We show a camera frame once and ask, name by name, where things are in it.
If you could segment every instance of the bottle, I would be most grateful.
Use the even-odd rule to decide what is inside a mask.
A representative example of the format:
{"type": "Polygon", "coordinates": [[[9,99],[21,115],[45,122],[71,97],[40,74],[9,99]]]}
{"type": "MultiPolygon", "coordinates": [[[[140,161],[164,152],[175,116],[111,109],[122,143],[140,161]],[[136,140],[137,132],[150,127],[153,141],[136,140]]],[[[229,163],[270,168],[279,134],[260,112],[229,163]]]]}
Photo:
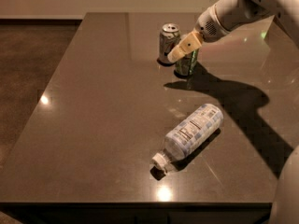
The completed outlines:
{"type": "Polygon", "coordinates": [[[164,149],[152,157],[155,167],[165,174],[173,171],[171,162],[181,161],[193,153],[222,124],[222,112],[204,104],[183,120],[164,139],[164,149]]]}

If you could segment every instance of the can lid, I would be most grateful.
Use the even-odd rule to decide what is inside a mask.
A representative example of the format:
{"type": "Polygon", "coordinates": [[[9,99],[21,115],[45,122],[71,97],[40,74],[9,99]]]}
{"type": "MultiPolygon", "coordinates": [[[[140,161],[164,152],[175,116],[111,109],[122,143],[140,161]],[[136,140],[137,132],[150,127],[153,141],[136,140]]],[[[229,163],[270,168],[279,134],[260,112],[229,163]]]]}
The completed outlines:
{"type": "Polygon", "coordinates": [[[167,159],[160,152],[156,153],[155,156],[152,157],[152,161],[156,168],[160,170],[165,170],[165,166],[168,164],[167,159]]]}
{"type": "Polygon", "coordinates": [[[162,29],[167,33],[176,33],[179,31],[179,26],[174,23],[167,23],[163,25],[162,29]]]}

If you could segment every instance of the bottle label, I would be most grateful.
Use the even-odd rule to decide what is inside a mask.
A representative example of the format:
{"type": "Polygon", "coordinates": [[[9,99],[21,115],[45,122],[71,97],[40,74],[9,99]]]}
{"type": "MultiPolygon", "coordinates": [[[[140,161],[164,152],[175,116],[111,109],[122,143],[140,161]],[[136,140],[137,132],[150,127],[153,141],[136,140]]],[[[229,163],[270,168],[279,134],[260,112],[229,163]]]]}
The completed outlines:
{"type": "Polygon", "coordinates": [[[202,105],[169,132],[167,137],[175,141],[188,156],[218,129],[222,119],[223,115],[216,106],[202,105]]]}

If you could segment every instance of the silver can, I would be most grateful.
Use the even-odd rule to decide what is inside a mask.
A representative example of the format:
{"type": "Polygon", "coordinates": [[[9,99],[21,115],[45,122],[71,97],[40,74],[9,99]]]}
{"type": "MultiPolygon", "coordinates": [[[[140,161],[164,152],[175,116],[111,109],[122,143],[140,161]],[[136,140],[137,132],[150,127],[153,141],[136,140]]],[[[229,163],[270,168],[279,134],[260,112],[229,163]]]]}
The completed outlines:
{"type": "Polygon", "coordinates": [[[160,50],[158,61],[163,64],[172,64],[167,55],[180,40],[179,26],[174,23],[167,23],[160,32],[160,50]]]}
{"type": "Polygon", "coordinates": [[[189,77],[194,72],[194,67],[197,64],[198,50],[185,55],[182,59],[176,62],[175,72],[180,77],[189,77]]]}

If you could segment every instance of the table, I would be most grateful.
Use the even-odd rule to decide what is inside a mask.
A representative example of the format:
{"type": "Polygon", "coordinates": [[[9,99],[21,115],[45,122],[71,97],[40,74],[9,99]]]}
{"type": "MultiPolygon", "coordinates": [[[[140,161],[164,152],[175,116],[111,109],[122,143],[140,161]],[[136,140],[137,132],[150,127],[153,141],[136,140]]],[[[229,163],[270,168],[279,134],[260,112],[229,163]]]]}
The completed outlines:
{"type": "Polygon", "coordinates": [[[0,175],[0,203],[269,206],[299,137],[298,49],[269,18],[205,44],[178,78],[156,61],[159,32],[197,17],[88,13],[0,175]],[[164,136],[205,103],[222,110],[220,131],[156,180],[164,136]]]}

